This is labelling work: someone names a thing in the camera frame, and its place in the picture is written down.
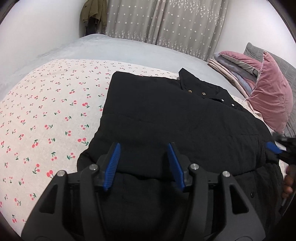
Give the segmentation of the person right hand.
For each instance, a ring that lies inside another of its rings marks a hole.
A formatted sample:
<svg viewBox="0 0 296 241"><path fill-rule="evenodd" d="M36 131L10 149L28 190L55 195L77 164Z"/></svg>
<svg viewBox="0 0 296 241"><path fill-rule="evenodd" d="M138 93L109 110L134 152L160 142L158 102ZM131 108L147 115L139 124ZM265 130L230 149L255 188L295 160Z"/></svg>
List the person right hand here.
<svg viewBox="0 0 296 241"><path fill-rule="evenodd" d="M282 198L288 198L294 191L293 185L295 183L295 171L295 165L289 165L286 169Z"/></svg>

